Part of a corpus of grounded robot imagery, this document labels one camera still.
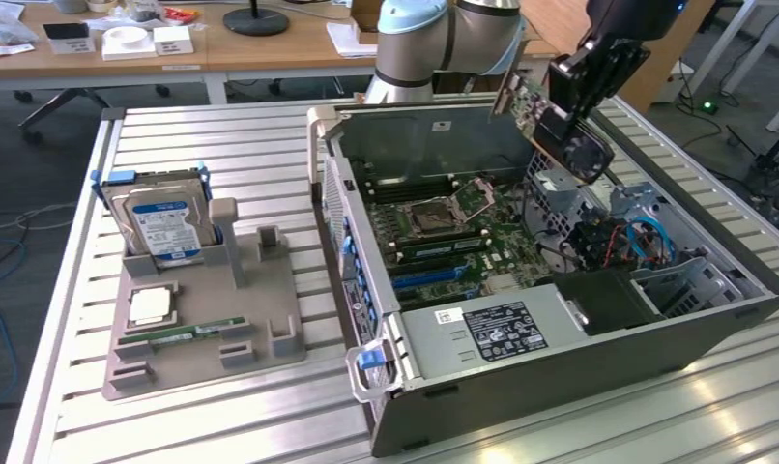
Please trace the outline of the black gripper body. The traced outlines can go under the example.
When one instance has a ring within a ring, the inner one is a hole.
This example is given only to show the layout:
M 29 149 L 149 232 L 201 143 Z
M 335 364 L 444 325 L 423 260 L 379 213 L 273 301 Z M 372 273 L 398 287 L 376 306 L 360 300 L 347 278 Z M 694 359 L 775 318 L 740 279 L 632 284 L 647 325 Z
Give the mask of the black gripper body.
M 686 8 L 683 0 L 590 0 L 586 38 L 654 41 L 662 39 Z

